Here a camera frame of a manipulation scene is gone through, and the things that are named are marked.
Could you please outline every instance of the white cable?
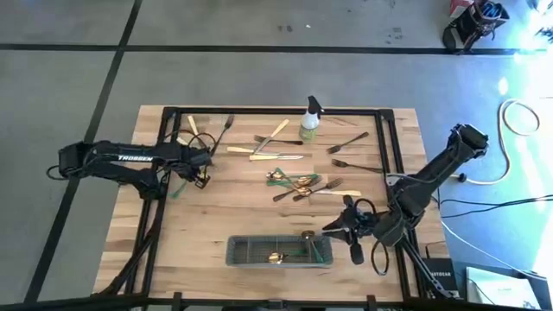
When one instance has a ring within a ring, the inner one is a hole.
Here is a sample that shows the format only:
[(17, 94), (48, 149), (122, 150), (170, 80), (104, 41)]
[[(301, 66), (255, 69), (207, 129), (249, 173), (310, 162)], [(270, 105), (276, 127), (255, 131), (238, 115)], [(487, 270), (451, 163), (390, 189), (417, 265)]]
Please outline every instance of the white cable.
[(488, 257), (490, 257), (490, 258), (492, 258), (492, 259), (494, 259), (494, 260), (496, 260), (496, 261), (498, 261), (498, 262), (500, 262), (500, 263), (502, 263), (502, 264), (504, 264), (505, 266), (507, 266), (507, 267), (509, 267), (509, 268), (511, 268), (511, 269), (513, 269), (513, 270), (515, 270), (515, 271), (517, 271), (517, 272), (519, 272), (519, 273), (522, 273), (522, 274), (525, 275), (525, 276), (532, 277), (532, 278), (535, 278), (535, 279), (537, 279), (537, 280), (545, 280), (545, 277), (542, 277), (542, 276), (534, 276), (534, 275), (532, 275), (532, 274), (530, 274), (530, 273), (527, 273), (527, 272), (522, 271), (521, 269), (517, 269), (517, 268), (511, 266), (510, 264), (504, 262), (503, 260), (501, 260), (501, 259), (495, 257), (494, 255), (491, 255), (491, 254), (489, 254), (489, 253), (487, 253), (487, 252), (481, 250), (480, 248), (478, 248), (478, 247), (476, 247), (476, 246), (474, 246), (474, 245), (468, 243), (464, 238), (461, 238), (460, 236), (457, 235), (457, 233), (455, 233), (455, 232), (453, 232), (451, 229), (449, 229), (448, 225), (446, 225), (443, 221), (442, 221), (442, 225), (446, 228), (446, 230), (447, 230), (449, 233), (451, 233), (452, 236), (456, 237), (456, 238), (457, 238), (458, 240), (460, 240), (462, 243), (464, 243), (464, 244), (466, 244), (466, 245), (472, 247), (473, 249), (475, 249), (475, 250), (481, 252), (482, 254), (484, 254), (484, 255), (486, 255), (486, 256), (488, 256)]
[[(514, 105), (520, 105), (520, 106), (526, 108), (529, 112), (531, 112), (532, 115), (534, 115), (534, 117), (536, 118), (536, 123), (537, 123), (536, 124), (536, 129), (524, 133), (524, 132), (521, 132), (519, 130), (515, 130), (515, 129), (512, 128), (512, 126), (509, 124), (509, 120), (507, 119), (507, 111), (509, 110), (510, 107), (512, 107)], [(509, 130), (511, 130), (513, 133), (515, 133), (517, 135), (530, 136), (530, 135), (534, 134), (535, 132), (537, 132), (537, 130), (539, 130), (540, 119), (539, 119), (538, 114), (530, 106), (523, 103), (519, 99), (511, 98), (511, 99), (507, 99), (506, 101), (501, 103), (501, 105), (499, 105), (499, 108), (498, 108), (498, 134), (499, 134), (499, 146), (501, 147), (501, 152), (503, 153), (503, 156), (505, 157), (505, 161), (506, 161), (505, 172), (503, 173), (503, 175), (501, 175), (501, 177), (499, 177), (495, 181), (475, 181), (475, 180), (471, 180), (471, 179), (467, 178), (466, 182), (472, 183), (474, 185), (495, 185), (495, 184), (499, 183), (500, 181), (504, 180), (507, 177), (507, 175), (509, 175), (509, 173), (511, 172), (511, 157), (509, 156), (509, 153), (507, 153), (507, 149), (505, 148), (505, 142), (504, 142), (504, 139), (503, 139), (503, 126), (502, 126), (503, 124), (505, 124), (505, 126)], [(451, 175), (450, 178), (457, 179), (457, 178), (459, 178), (459, 175)]]

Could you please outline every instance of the concrete floor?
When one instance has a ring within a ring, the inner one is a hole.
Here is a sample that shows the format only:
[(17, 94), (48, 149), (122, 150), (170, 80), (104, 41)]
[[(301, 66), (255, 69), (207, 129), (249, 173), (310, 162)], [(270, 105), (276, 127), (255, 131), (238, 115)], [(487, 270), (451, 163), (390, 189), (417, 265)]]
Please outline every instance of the concrete floor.
[[(530, 11), (504, 1), (512, 16), (496, 39), (476, 48), (527, 48)], [(133, 2), (101, 0), (0, 2), (0, 43), (118, 44)], [(440, 0), (144, 0), (129, 44), (321, 45), (440, 48), (448, 23)], [(82, 139), (113, 52), (0, 51), (0, 304), (21, 301), (65, 191), (44, 170), (57, 150)], [(124, 54), (96, 139), (129, 142), (140, 105), (305, 105), (314, 94), (328, 106), (414, 107), (428, 158), (449, 129), (470, 123), (491, 148), (463, 171), (493, 179), (505, 167), (496, 110), (507, 98), (552, 96), (543, 73), (553, 61), (535, 56), (407, 54)], [(503, 94), (499, 82), (509, 86)], [(511, 175), (497, 186), (449, 183), (442, 198), (503, 201), (551, 194), (552, 103), (543, 129), (528, 138), (506, 133)], [(527, 112), (510, 114), (531, 127)], [(117, 186), (84, 179), (79, 186), (41, 299), (89, 295)], [(523, 270), (553, 277), (551, 205), (507, 207), (448, 220), (459, 235)], [(442, 213), (470, 206), (450, 204)], [(448, 236), (456, 261), (501, 266)]]

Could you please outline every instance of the gray tray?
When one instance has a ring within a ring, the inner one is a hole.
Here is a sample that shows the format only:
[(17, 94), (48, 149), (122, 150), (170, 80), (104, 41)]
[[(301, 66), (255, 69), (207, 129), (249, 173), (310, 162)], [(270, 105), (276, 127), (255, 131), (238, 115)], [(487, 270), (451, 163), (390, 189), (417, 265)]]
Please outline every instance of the gray tray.
[[(226, 247), (226, 264), (243, 268), (321, 268), (333, 262), (330, 238), (312, 237), (322, 259), (317, 262), (313, 247), (295, 235), (231, 236)], [(272, 252), (291, 254), (282, 263), (269, 263)]]

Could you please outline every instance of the wooden tabletop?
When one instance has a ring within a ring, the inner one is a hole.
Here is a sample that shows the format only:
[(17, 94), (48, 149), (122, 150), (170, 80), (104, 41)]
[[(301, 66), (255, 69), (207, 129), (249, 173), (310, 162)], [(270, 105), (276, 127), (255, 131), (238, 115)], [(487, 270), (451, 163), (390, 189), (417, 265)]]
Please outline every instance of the wooden tabletop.
[[(141, 107), (132, 143), (156, 142), (162, 109), (163, 106), (155, 105)], [(394, 112), (405, 170), (414, 173), (426, 163), (416, 113), (414, 109), (395, 109)], [(188, 184), (177, 199), (167, 199), (150, 296), (171, 297), (175, 291), (180, 291), (186, 298), (197, 299), (364, 301), (367, 295), (375, 295), (377, 301), (402, 300), (395, 253), (390, 249), (388, 274), (378, 276), (369, 257), (375, 241), (372, 237), (360, 241), (365, 251), (365, 263), (361, 265), (351, 262), (347, 244), (333, 240), (334, 263), (326, 269), (244, 269), (226, 266), (226, 241), (229, 236), (290, 235), (305, 230), (321, 232), (321, 228), (336, 219), (344, 208), (342, 198), (337, 195), (313, 195), (298, 202), (290, 196), (273, 202), (271, 198), (285, 190), (266, 186), (265, 175), (275, 168), (281, 168), (288, 175), (317, 173), (323, 176), (323, 182), (341, 177), (344, 183), (337, 190), (359, 190), (362, 197), (372, 200), (379, 211), (387, 209), (382, 175), (331, 165), (331, 159), (335, 158), (381, 167), (374, 117), (323, 116), (314, 143), (303, 146), (270, 143), (264, 148), (264, 151), (304, 155), (301, 160), (250, 162), (245, 154), (226, 151), (227, 146), (254, 149), (257, 143), (253, 135), (268, 136), (285, 118), (289, 119), (289, 125), (277, 135), (277, 139), (299, 139), (301, 116), (236, 115), (213, 158), (216, 167), (210, 170), (212, 179), (207, 187), (201, 190)], [(217, 137), (223, 129), (226, 115), (198, 114), (194, 115), (194, 120), (200, 131)], [(185, 117), (182, 126), (189, 129)], [(343, 143), (364, 131), (370, 133), (369, 137), (332, 156), (326, 153), (328, 147)], [(391, 158), (389, 134), (387, 130), (385, 132)], [(174, 192), (180, 185), (178, 176), (172, 175), (169, 192)], [(103, 289), (129, 259), (141, 209), (142, 201), (136, 189), (121, 187), (95, 291)], [(416, 232), (421, 250), (428, 243), (444, 240), (435, 206), (427, 208)], [(437, 257), (448, 255), (445, 244), (433, 244), (430, 251)], [(385, 256), (380, 247), (376, 258), (378, 266), (384, 267)], [(411, 293), (414, 295), (415, 278), (409, 259), (407, 262)], [(139, 289), (143, 264), (144, 261), (137, 278)]]

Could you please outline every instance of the spray nozzle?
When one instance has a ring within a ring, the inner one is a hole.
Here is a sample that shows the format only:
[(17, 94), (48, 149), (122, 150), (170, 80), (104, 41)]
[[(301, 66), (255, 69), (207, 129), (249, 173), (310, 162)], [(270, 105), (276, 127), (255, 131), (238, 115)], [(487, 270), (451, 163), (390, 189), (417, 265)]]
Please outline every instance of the spray nozzle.
[(311, 95), (308, 97), (309, 101), (309, 107), (308, 112), (309, 114), (317, 114), (317, 117), (321, 119), (321, 112), (324, 112), (324, 109), (322, 109), (321, 104), (317, 101), (317, 98), (315, 96)]

